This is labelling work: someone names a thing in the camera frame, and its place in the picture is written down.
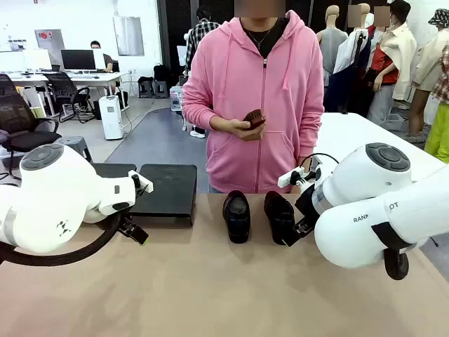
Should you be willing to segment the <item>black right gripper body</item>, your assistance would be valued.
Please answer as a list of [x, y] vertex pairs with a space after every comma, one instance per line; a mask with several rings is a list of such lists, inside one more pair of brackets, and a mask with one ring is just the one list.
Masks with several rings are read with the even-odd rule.
[[319, 219], [320, 213], [314, 203], [314, 192], [314, 185], [310, 185], [295, 202], [295, 207], [302, 214], [302, 219], [298, 223], [299, 226], [314, 227]]

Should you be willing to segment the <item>person's right hand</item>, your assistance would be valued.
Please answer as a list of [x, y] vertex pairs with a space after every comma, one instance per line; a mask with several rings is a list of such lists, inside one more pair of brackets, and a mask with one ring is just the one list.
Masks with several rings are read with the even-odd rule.
[[252, 128], [249, 121], [239, 121], [237, 119], [233, 119], [230, 123], [230, 133], [246, 142], [261, 140], [266, 129], [266, 124], [261, 124], [256, 128]]

